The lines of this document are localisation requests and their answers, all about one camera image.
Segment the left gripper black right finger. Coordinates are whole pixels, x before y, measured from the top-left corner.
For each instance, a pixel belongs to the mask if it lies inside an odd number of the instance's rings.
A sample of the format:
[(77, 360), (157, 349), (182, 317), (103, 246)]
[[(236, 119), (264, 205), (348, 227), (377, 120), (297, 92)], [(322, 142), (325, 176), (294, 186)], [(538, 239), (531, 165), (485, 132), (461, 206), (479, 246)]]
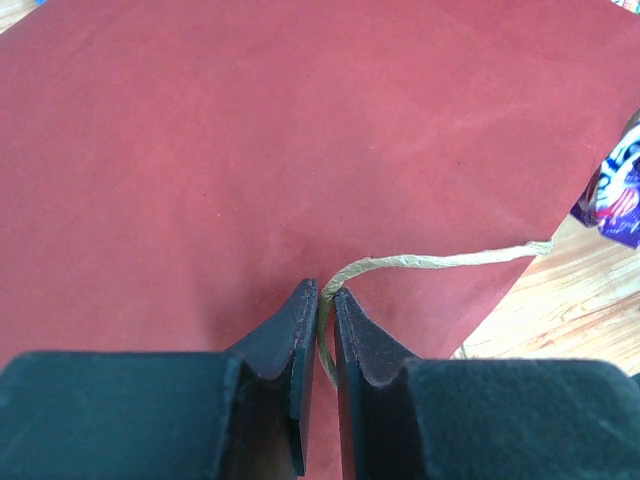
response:
[(437, 360), (335, 299), (347, 479), (635, 479), (639, 380), (577, 359)]

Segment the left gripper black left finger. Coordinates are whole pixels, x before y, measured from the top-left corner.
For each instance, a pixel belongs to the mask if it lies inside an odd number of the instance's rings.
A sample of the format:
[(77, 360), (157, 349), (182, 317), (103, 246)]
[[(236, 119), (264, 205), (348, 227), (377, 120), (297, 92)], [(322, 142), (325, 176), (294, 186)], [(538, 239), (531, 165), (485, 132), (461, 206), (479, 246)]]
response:
[(1, 374), (5, 479), (296, 479), (318, 287), (221, 352), (33, 351)]

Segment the red brown paper bag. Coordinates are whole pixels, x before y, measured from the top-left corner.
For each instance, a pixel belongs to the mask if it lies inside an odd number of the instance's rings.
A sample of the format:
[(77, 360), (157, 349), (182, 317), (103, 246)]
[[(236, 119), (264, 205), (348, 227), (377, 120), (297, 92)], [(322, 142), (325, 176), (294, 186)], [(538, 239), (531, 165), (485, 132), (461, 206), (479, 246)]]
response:
[(50, 1), (1, 37), (1, 358), (218, 349), (362, 257), (546, 240), (638, 105), (609, 1)]

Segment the small purple candy bag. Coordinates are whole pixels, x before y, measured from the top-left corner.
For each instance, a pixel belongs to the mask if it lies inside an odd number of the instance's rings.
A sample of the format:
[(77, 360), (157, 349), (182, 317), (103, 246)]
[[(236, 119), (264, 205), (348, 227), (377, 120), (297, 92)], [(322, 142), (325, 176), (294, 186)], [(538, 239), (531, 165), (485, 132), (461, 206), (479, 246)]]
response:
[(597, 171), (570, 214), (612, 241), (639, 248), (639, 110)]

